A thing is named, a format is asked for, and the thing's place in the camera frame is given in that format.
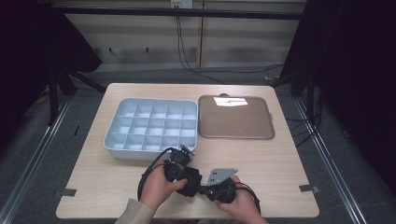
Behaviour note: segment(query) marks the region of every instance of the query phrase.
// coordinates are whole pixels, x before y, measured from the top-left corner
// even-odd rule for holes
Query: human hand
[[[157,162],[156,168],[148,175],[146,183],[143,186],[142,196],[139,202],[144,203],[154,211],[165,202],[171,194],[182,189],[187,184],[187,179],[182,179],[177,182],[169,182],[164,174],[163,170],[163,160]]]
[[[237,187],[243,187],[238,176],[233,175],[231,179]],[[268,224],[262,218],[262,215],[257,210],[256,204],[253,201],[249,192],[239,189],[236,191],[235,199],[232,203],[221,203],[215,201],[218,208],[224,212],[231,214],[235,219],[246,224]]]

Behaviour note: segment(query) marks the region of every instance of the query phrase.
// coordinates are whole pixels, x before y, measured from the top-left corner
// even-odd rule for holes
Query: gray floor
[[[262,68],[237,68],[237,71],[255,71]],[[265,85],[265,72],[237,74],[229,72],[204,73],[225,84]],[[143,83],[205,83],[219,84],[217,81],[198,76],[184,69],[133,71],[118,73],[89,74],[89,77],[106,86],[113,82]],[[71,175],[78,153],[85,138],[103,94],[76,81],[78,92],[67,110],[62,124],[53,138],[48,152],[38,167],[29,189],[24,195],[12,223],[113,223],[114,220],[61,220],[55,211],[59,199],[52,196],[56,189],[63,189]],[[306,127],[300,119],[295,98],[290,95],[289,86],[276,89],[295,143],[308,136]],[[396,223],[396,200],[381,178],[363,159],[353,140],[345,138],[344,129],[324,104],[319,133],[328,147],[332,159],[339,168],[359,209],[367,223]],[[19,177],[47,130],[49,103],[33,105],[26,114],[15,138],[11,140],[7,154],[0,159],[0,205],[14,190]],[[311,185],[318,186],[320,192],[316,199],[320,214],[315,218],[269,218],[270,223],[353,223],[339,191],[334,185],[318,150],[311,139],[297,148]]]

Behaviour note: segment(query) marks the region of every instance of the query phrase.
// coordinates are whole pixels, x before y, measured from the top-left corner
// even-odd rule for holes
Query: table
[[[259,96],[268,104],[276,136],[271,140],[197,137],[196,156],[189,164],[200,170],[202,182],[213,168],[237,168],[241,181],[252,187],[261,200],[264,217],[315,217],[318,205],[307,185],[304,167],[290,135],[273,88],[264,86],[133,84],[113,83],[107,87],[87,139],[57,208],[59,218],[116,218],[128,198],[136,198],[137,185],[150,161],[114,159],[103,140],[115,110],[124,98],[181,99],[198,102],[202,95]],[[231,218],[205,195],[187,198],[174,193],[155,218]]]

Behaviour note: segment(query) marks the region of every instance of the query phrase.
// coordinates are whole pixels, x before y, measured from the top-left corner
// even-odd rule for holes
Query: tray compartment
[[[181,121],[180,136],[194,137],[196,135],[197,123],[194,119],[183,119]]]
[[[137,118],[149,118],[151,113],[152,104],[151,101],[140,101],[137,104],[136,111],[134,112],[134,117]]]
[[[143,145],[143,134],[128,134],[125,140],[124,149],[141,150]]]
[[[171,103],[166,110],[166,118],[167,119],[181,119],[183,106],[178,103]]]
[[[161,137],[159,135],[146,135],[143,141],[142,150],[160,151]]]
[[[161,149],[160,151],[164,151],[169,147],[178,148],[178,136],[163,136],[161,140]]]
[[[136,107],[136,101],[129,101],[128,104],[120,104],[118,116],[133,117]]]
[[[166,102],[154,103],[151,108],[150,117],[155,119],[164,119],[167,107],[168,103]]]
[[[105,139],[105,144],[110,149],[122,149],[125,146],[126,134],[109,133]]]
[[[148,127],[149,119],[146,118],[134,118],[132,120],[131,128],[129,133],[134,134],[145,134]]]
[[[183,105],[182,119],[197,119],[196,109],[193,105],[185,104]]]
[[[113,119],[111,124],[111,133],[128,133],[131,127],[132,118],[131,117],[116,117]]]
[[[148,121],[148,127],[146,129],[146,134],[162,135],[164,122],[165,122],[165,119],[150,119]]]
[[[179,134],[180,134],[180,119],[167,119],[163,127],[163,135],[179,136]]]

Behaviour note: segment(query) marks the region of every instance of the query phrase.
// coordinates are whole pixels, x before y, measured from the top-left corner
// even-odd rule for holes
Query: gray tray
[[[117,159],[154,160],[168,147],[195,150],[198,105],[193,101],[128,98],[120,102],[104,140]]]

